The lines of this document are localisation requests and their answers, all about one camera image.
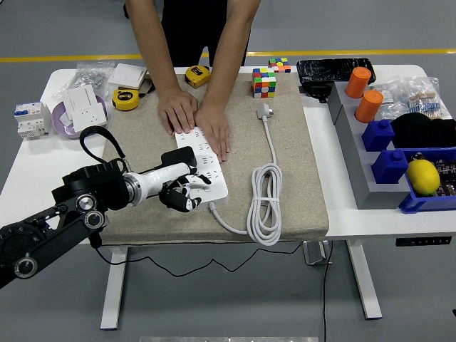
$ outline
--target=blue container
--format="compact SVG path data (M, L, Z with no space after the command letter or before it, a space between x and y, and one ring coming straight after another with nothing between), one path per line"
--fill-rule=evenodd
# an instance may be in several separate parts
M364 147L368 152L386 150L394 138L394 131L388 120L370 121L361 136Z
M425 159L435 162L440 159L456 160L456 148L404 148L401 149L407 160L416 152L421 152ZM399 209L404 214L416 212L436 212L440 210L456 210L456 196L419 197L413 191L410 180L405 174L410 186L410 194L399 204Z
M401 150L383 150L372 165L377 184L398 184L407 169L407 158Z

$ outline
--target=robot finger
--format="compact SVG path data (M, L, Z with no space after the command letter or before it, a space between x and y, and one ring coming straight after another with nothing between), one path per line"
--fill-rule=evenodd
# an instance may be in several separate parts
M161 203L178 212L189 212L201 203L201 197L191 199L183 193L169 187L166 187L159 192L158 197Z

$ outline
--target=power outlet socket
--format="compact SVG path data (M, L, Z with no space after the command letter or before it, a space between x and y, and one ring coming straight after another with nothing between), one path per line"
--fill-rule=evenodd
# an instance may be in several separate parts
M194 128L190 133L176 134L177 148L190 146L197 159L198 171L212 182L204 184L198 177L188 177L191 185L190 197L201 197L197 209L206 209L210 202L216 205L228 202L228 187L223 177L217 155L212 151L202 130Z

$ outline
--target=person's hand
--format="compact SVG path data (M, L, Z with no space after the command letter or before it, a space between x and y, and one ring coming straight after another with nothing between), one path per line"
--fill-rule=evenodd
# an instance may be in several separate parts
M194 113L198 100L180 89L168 91L160 96L158 115L168 134L189 133L195 127Z
M219 162L227 161L227 153L229 153L231 146L229 142L229 124L224 110L203 105L195 113L195 122L201 128Z

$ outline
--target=blue storage bin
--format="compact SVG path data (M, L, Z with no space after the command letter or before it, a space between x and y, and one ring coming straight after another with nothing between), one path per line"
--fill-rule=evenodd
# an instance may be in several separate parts
M435 162L440 159L456 160L456 147L451 148L401 148L407 160L416 152L421 152L425 159ZM440 210L456 210L456 196L418 197L405 175L410 194L399 204L399 209L404 214L415 214L416 212L434 212Z

